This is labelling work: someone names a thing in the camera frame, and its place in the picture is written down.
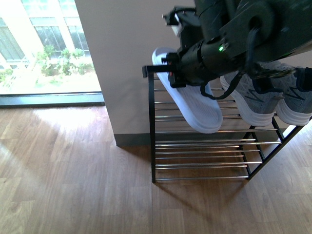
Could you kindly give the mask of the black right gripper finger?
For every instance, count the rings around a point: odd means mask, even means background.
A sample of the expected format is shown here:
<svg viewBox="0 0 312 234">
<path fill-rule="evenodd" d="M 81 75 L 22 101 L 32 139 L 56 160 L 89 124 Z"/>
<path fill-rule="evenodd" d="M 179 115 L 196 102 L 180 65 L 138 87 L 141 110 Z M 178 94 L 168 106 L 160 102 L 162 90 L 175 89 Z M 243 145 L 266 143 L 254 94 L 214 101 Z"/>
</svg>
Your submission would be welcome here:
<svg viewBox="0 0 312 234">
<path fill-rule="evenodd" d="M 142 66 L 142 75 L 147 78 L 149 74 L 169 72 L 170 70 L 170 65 L 145 65 Z"/>
</svg>

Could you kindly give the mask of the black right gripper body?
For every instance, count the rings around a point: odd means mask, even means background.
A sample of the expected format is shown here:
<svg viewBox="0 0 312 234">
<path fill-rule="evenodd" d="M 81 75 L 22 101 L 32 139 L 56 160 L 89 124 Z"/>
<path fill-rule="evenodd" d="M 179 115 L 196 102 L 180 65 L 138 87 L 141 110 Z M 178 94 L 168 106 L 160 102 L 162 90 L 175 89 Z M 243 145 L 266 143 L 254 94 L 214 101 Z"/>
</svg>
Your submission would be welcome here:
<svg viewBox="0 0 312 234">
<path fill-rule="evenodd" d="M 182 88 L 186 85 L 200 86 L 234 70 L 220 42 L 199 41 L 189 49 L 168 52 L 163 59 L 175 69 L 168 74 L 170 86 Z"/>
</svg>

